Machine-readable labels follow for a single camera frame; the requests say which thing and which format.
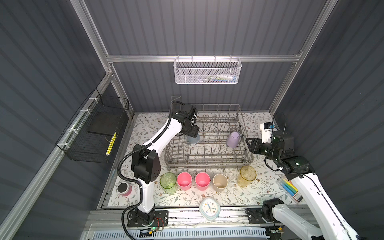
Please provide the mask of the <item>blue textured cup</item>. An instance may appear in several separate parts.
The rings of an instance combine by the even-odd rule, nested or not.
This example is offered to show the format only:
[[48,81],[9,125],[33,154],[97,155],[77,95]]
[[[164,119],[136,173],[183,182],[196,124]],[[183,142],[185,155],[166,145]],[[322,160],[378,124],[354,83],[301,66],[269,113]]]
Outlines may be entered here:
[[191,137],[191,136],[186,136],[186,138],[187,138],[188,143],[191,145],[195,145],[200,141],[200,135],[199,134],[197,134],[197,136],[195,138]]

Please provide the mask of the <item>purple cup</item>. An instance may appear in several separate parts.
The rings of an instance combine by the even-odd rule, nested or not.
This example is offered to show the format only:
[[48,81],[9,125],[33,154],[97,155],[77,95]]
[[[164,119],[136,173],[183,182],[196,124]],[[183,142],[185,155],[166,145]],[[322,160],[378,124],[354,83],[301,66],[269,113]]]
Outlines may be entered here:
[[229,148],[236,148],[240,142],[241,135],[238,132],[232,132],[227,138],[227,146]]

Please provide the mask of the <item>yellow transparent cup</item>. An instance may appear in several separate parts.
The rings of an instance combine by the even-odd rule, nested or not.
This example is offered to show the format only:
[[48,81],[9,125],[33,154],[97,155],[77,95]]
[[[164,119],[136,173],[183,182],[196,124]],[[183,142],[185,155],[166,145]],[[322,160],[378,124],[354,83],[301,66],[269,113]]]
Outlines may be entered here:
[[257,177],[255,169],[251,166],[242,166],[238,175],[238,185],[242,188],[247,187]]

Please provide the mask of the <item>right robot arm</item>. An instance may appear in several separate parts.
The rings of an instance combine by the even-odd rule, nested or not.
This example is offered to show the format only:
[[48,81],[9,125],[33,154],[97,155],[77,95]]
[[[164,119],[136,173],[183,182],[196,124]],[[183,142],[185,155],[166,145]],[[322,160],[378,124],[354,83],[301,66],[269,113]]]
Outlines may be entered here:
[[280,222],[302,240],[359,240],[361,237],[338,211],[309,161],[298,156],[294,149],[294,138],[284,132],[275,131],[271,139],[264,142],[258,138],[246,139],[251,153],[271,160],[297,189],[306,201],[318,226],[304,220],[282,200],[274,198],[263,202],[260,212],[267,223]]

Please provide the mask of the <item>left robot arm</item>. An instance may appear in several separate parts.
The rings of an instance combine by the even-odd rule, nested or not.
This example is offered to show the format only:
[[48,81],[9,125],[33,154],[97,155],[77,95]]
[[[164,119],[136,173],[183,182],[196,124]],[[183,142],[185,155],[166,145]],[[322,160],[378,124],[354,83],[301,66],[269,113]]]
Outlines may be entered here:
[[[155,218],[155,202],[153,197],[154,182],[161,172],[160,155],[175,136],[197,137],[199,127],[196,125],[197,108],[180,101],[171,101],[168,119],[160,130],[146,143],[137,144],[126,154],[117,166],[117,175],[121,180],[135,183],[139,187],[139,202],[129,207],[134,210],[139,221],[148,226]],[[124,162],[131,158],[133,178],[122,173]]]

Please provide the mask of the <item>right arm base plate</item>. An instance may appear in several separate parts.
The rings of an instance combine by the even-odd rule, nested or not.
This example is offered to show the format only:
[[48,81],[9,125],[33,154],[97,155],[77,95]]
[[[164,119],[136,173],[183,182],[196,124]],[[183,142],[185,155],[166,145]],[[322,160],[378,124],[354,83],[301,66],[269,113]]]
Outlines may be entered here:
[[246,208],[245,213],[248,216],[250,224],[269,223],[268,211],[264,208]]

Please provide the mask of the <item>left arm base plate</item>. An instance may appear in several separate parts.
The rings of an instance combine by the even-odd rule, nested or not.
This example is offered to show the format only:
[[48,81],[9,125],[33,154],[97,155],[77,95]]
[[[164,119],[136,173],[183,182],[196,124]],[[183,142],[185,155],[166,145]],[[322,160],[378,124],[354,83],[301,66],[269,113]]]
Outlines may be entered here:
[[143,213],[138,209],[131,210],[127,216],[127,227],[166,227],[168,225],[169,211],[153,210]]

